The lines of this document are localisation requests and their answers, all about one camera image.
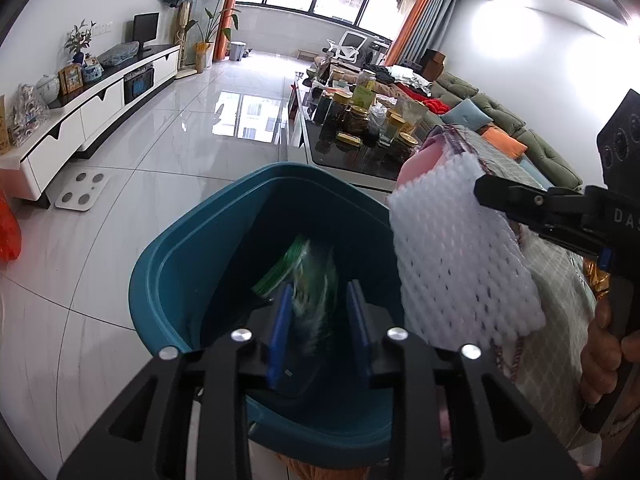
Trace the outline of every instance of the drawer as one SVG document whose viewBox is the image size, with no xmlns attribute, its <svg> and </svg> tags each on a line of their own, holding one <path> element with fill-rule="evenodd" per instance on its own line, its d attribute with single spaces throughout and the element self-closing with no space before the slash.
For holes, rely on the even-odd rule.
<svg viewBox="0 0 640 480">
<path fill-rule="evenodd" d="M 154 61 L 154 85 L 162 81 L 168 75 L 178 70 L 178 54 L 179 50 L 159 57 Z"/>
<path fill-rule="evenodd" d="M 33 176 L 41 191 L 84 142 L 80 110 L 67 116 L 28 155 Z"/>
<path fill-rule="evenodd" d="M 108 86 L 80 107 L 84 137 L 89 139 L 100 127 L 124 106 L 124 82 Z"/>
</svg>

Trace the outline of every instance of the cabinet leg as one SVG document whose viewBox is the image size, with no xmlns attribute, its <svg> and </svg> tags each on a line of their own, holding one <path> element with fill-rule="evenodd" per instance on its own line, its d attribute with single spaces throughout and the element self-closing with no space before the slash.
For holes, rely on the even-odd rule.
<svg viewBox="0 0 640 480">
<path fill-rule="evenodd" d="M 22 200 L 25 204 L 32 205 L 34 207 L 39 207 L 41 209 L 49 209 L 51 207 L 51 202 L 49 201 L 49 197 L 46 193 L 40 195 L 40 198 L 37 200 Z"/>
</svg>

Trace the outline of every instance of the small plant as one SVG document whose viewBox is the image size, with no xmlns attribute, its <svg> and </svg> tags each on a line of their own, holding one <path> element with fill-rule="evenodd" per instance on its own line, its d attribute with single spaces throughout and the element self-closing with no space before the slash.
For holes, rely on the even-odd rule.
<svg viewBox="0 0 640 480">
<path fill-rule="evenodd" d="M 66 40 L 65 48 L 70 54 L 78 54 L 82 52 L 83 48 L 87 48 L 91 43 L 91 30 L 95 23 L 91 22 L 91 25 L 87 25 L 84 20 L 80 23 L 80 26 L 74 26 L 74 30 L 69 33 L 69 39 Z"/>
<path fill-rule="evenodd" d="M 221 0 L 218 0 L 216 4 L 216 10 L 214 12 L 211 12 L 209 9 L 207 9 L 207 7 L 204 8 L 205 12 L 207 13 L 207 16 L 209 17 L 209 23 L 207 23 L 206 33 L 202 31 L 202 29 L 200 28 L 200 24 L 196 20 L 190 20 L 189 23 L 187 23 L 186 27 L 184 27 L 184 33 L 186 34 L 191 29 L 191 27 L 193 27 L 193 25 L 197 25 L 198 30 L 200 31 L 200 36 L 202 37 L 202 43 L 212 43 L 211 40 L 213 40 L 213 34 L 218 30 L 218 27 L 220 26 L 220 19 L 222 18 L 222 13 L 230 10 L 234 10 L 235 12 L 240 12 L 239 10 L 234 9 L 233 7 L 226 7 L 220 10 L 220 12 L 218 12 L 220 1 Z M 231 19 L 234 20 L 234 26 L 236 30 L 238 30 L 238 15 L 232 14 Z M 222 32 L 226 36 L 226 38 L 229 41 L 231 41 L 231 28 L 225 27 L 222 29 Z"/>
</svg>

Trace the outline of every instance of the camera lens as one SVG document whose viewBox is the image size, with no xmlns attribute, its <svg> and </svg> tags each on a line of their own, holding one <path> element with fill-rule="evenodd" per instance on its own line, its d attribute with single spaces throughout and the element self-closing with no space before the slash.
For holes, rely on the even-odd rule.
<svg viewBox="0 0 640 480">
<path fill-rule="evenodd" d="M 611 155 L 611 149 L 609 146 L 605 146 L 602 150 L 602 163 L 605 168 L 610 168 L 613 163 L 613 156 Z"/>
<path fill-rule="evenodd" d="M 640 117 L 636 114 L 629 119 L 629 134 L 634 142 L 640 142 Z"/>
<path fill-rule="evenodd" d="M 626 155 L 629 152 L 629 146 L 626 143 L 625 131 L 622 128 L 620 128 L 613 137 L 613 147 L 616 150 L 618 158 L 620 160 L 625 160 Z"/>
</svg>

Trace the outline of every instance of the gray trash can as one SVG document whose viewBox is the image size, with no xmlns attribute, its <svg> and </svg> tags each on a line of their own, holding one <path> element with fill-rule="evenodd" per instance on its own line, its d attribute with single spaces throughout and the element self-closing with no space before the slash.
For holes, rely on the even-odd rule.
<svg viewBox="0 0 640 480">
<path fill-rule="evenodd" d="M 246 43 L 242 41 L 232 41 L 229 43 L 229 61 L 240 61 L 242 54 L 244 54 L 244 48 Z"/>
</svg>

